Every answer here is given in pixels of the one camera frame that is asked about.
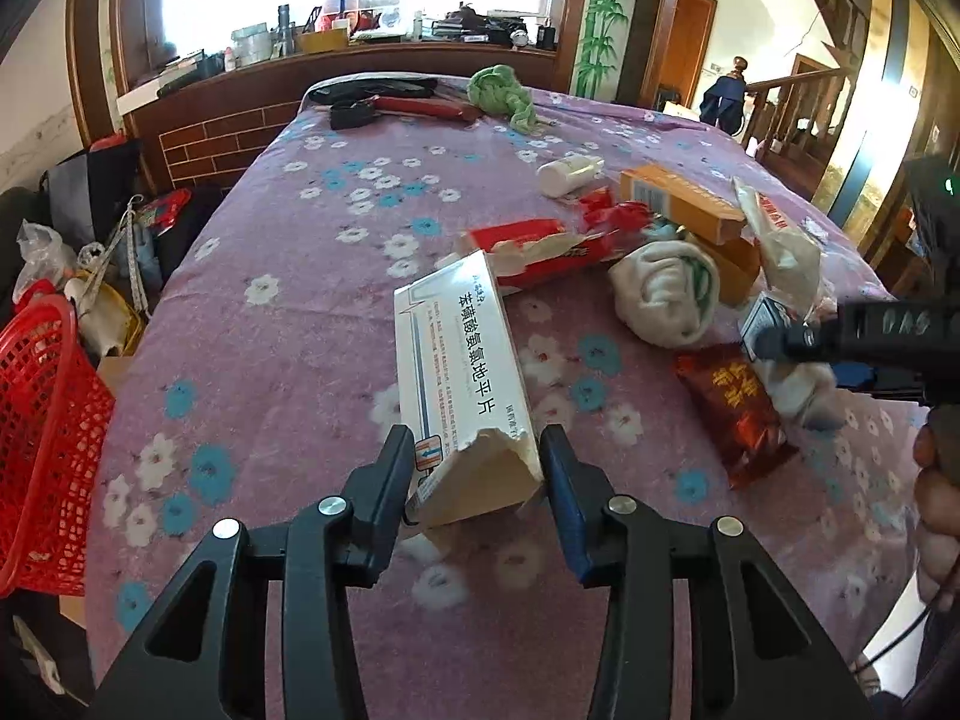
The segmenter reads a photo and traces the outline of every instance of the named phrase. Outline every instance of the green towel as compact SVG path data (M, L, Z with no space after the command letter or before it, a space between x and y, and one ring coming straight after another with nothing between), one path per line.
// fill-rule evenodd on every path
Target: green towel
M509 115L510 126L524 135L530 135L536 127L533 100L510 65L494 65L473 74L467 84L467 99L484 113Z

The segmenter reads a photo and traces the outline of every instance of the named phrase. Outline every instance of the finger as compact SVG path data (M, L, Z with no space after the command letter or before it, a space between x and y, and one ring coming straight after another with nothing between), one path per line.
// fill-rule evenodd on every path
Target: finger
M936 464L937 443L929 425L923 425L920 428L920 432L913 442L913 459L921 469L928 469Z
M937 469L923 469L914 484L920 519L929 531L960 536L960 488Z
M929 604L934 598L936 598L937 591L940 589L940 585L937 581L930 579L930 577L922 569L917 570L917 594L920 596L920 600L925 604ZM937 611L949 611L950 607L953 606L953 593L946 591L940 596L940 600L937 601L936 610Z
M917 527L917 549L920 552L920 568L923 568L925 574L939 584L947 581L947 576L960 555L960 541L953 536L930 533L923 526L923 522L920 522ZM950 589L960 589L960 577L952 578Z

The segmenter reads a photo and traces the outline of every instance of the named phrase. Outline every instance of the bed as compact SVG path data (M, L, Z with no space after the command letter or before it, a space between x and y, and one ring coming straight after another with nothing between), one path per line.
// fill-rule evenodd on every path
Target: bed
M338 133L306 103L229 194L171 278L109 428L86 577L98 680L216 520L288 518L376 456L400 418L392 291L465 227L571 218L536 191L544 161L601 154L616 175L656 160L730 199L737 175L822 240L840 298L886 295L823 214L720 130L534 95L550 122L536 136L495 118L382 117ZM505 305L538 428L565 425L616 490L666 517L741 517L844 657L860 652L913 570L910 447L923 410L844 392L836 436L794 431L803 458L732 493L670 353L618 322L604 269ZM735 318L721 310L709 339L733 340ZM584 717L606 601L566 571L545 507L403 543L380 584L352 597L371 717ZM275 626L268 646L278 652ZM676 669L688 685L682 656ZM280 714L274 672L268 706Z

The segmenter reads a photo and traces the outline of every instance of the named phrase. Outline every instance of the red plastic basket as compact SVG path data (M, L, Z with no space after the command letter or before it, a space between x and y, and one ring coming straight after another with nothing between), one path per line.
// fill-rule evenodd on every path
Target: red plastic basket
M83 595L86 529L113 396L62 295L0 334L0 597Z

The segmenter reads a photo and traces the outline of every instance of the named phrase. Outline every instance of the wooden headboard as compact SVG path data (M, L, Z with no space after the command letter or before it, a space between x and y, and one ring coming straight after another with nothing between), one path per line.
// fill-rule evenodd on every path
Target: wooden headboard
M256 156L291 122L317 81L362 71L472 76L505 64L520 82L548 89L554 52L505 47L406 43L351 47L262 62L200 81L124 117L140 138L143 170L155 193L199 181L233 186Z

